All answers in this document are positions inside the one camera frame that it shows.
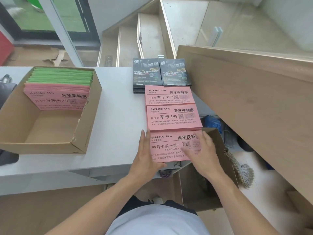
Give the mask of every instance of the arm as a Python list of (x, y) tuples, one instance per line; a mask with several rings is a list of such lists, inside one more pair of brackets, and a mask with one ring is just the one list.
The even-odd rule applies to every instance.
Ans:
[(155, 163), (150, 154), (150, 131), (141, 131), (138, 153), (129, 174), (97, 195), (46, 235), (103, 235), (131, 196), (149, 182), (165, 163)]
[(196, 170), (207, 178), (217, 192), (235, 235), (279, 235), (257, 208), (224, 173), (212, 139), (203, 131), (197, 134), (201, 152), (183, 149)]

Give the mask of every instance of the white table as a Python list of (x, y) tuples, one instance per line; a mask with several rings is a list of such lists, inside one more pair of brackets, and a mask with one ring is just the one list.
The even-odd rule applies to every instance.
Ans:
[[(30, 69), (0, 67), (0, 77), (9, 74), (19, 83)], [(113, 183), (128, 173), (147, 125), (144, 95), (132, 92), (131, 67), (95, 69), (102, 94), (87, 153), (20, 155), (18, 162), (0, 166), (0, 195)], [(200, 115), (212, 113), (195, 100)], [(166, 169), (176, 168), (171, 162)]]

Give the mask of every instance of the red panel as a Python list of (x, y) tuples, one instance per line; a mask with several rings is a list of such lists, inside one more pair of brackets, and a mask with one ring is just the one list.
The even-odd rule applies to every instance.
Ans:
[(0, 32), (0, 66), (3, 65), (13, 50), (13, 44)]

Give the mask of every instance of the green grass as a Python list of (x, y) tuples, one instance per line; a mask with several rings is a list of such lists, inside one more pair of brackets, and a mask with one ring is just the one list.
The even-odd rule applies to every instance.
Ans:
[[(13, 17), (22, 30), (54, 31), (44, 12), (37, 11), (29, 2), (14, 0), (18, 7), (24, 10)], [(86, 32), (75, 0), (54, 0), (57, 10), (67, 31)]]

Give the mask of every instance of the person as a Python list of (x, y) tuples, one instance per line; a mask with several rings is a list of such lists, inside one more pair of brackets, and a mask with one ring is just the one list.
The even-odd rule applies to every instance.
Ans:
[[(224, 173), (212, 139), (203, 131), (197, 137), (201, 151), (183, 148), (196, 170), (207, 178), (219, 196), (235, 235), (279, 235)], [(138, 153), (128, 175), (97, 195), (46, 235), (209, 234), (193, 210), (174, 201), (153, 204), (133, 196), (165, 163), (152, 161), (150, 132), (141, 131)]]

